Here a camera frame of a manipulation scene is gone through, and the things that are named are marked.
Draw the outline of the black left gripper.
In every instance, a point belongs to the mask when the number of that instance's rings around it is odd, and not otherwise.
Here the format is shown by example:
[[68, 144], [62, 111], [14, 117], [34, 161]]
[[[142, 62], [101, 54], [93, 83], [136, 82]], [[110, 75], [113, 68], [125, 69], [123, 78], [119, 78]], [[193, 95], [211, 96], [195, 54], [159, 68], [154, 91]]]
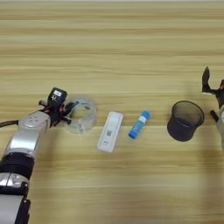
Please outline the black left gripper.
[[38, 104], [44, 107], [41, 109], [41, 112], [50, 116], [50, 126], [57, 126], [59, 123], [70, 125], [72, 120], [67, 118], [67, 115], [79, 104], [79, 102], [70, 101], [67, 105], [64, 103], [58, 105], [55, 101], [46, 102], [41, 100]]

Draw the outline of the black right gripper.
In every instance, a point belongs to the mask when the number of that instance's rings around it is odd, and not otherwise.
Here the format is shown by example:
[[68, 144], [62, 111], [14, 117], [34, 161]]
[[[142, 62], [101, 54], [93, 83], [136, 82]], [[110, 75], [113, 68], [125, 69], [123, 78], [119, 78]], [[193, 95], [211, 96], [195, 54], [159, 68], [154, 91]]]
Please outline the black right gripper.
[[[205, 68], [205, 71], [202, 75], [202, 92], [205, 94], [216, 95], [217, 91], [215, 89], [211, 89], [208, 81], [210, 78], [209, 67]], [[224, 104], [224, 80], [220, 83], [220, 88], [218, 89], [218, 94], [216, 95], [217, 101], [219, 103], [219, 108]]]

